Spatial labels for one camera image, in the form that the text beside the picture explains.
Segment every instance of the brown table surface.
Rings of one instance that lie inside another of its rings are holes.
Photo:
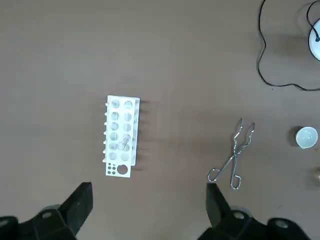
[[[308,48],[307,0],[267,0],[266,79],[320,87]],[[296,221],[319,239],[320,92],[266,86],[256,71],[258,0],[0,1],[0,214],[22,221],[92,181],[94,209],[78,238],[196,239],[209,225],[206,177],[230,156],[241,116],[256,122],[240,156],[232,206],[265,223]],[[320,6],[310,13],[319,18]],[[131,178],[105,176],[105,97],[142,100]]]

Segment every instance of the small white container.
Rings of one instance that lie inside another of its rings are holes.
[[[317,130],[311,126],[305,126],[296,133],[295,141],[302,149],[311,148],[318,141]]]

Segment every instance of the black cable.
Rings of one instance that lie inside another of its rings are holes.
[[[315,41],[316,41],[316,42],[319,42],[319,41],[320,41],[320,37],[319,37],[319,34],[318,34],[317,30],[315,29],[314,25],[311,24],[311,22],[310,22],[309,12],[310,12],[311,7],[312,7],[314,4],[318,3],[318,2],[320,2],[320,0],[317,0],[317,1],[314,1],[313,3],[311,3],[310,6],[309,6],[309,8],[308,8],[308,10],[306,11],[306,21],[308,22],[308,24],[310,25],[310,27],[312,28],[312,30],[313,30],[314,33],[315,33]]]
[[[266,50],[266,48],[267,48],[267,42],[266,42],[266,39],[265,39],[265,37],[264,37],[264,35],[263,35],[263,33],[262,33],[262,30],[261,30],[261,15],[262,15],[262,9],[263,9],[263,7],[264,7],[264,5],[265,5],[265,2],[266,2],[266,0],[262,0],[261,5],[260,5],[260,9],[259,9],[259,14],[258,14],[258,32],[259,32],[259,36],[260,36],[260,38],[261,38],[262,46],[261,46],[260,55],[258,56],[258,58],[257,58],[257,60],[256,60],[256,69],[257,69],[257,72],[258,72],[260,78],[262,79],[262,81],[263,81],[265,84],[267,84],[267,85],[269,85],[269,86],[271,86],[271,87],[282,88],[282,87],[294,86],[294,87],[296,87],[297,89],[300,89],[300,90],[306,91],[306,92],[320,91],[320,88],[312,88],[312,89],[304,88],[304,87],[302,87],[302,86],[300,86],[300,85],[298,85],[298,84],[296,84],[296,83],[288,83],[288,84],[284,84],[284,85],[272,84],[272,83],[268,82],[268,81],[264,78],[264,76],[262,75],[262,73],[261,73],[261,71],[260,71],[260,62],[261,62],[261,59],[262,59],[262,57],[263,57],[263,55],[264,55],[264,53],[265,53],[265,50]],[[306,13],[307,21],[308,21],[308,23],[310,24],[310,26],[312,27],[312,29],[314,29],[314,32],[315,32],[316,34],[318,34],[317,31],[315,31],[314,26],[313,26],[313,25],[310,23],[310,21],[309,21],[309,10],[310,10],[310,8],[312,7],[312,5],[315,4],[315,3],[317,3],[317,2],[320,2],[320,0],[317,0],[317,1],[314,1],[313,3],[311,3],[311,5],[309,6],[308,11],[307,11],[307,13]]]

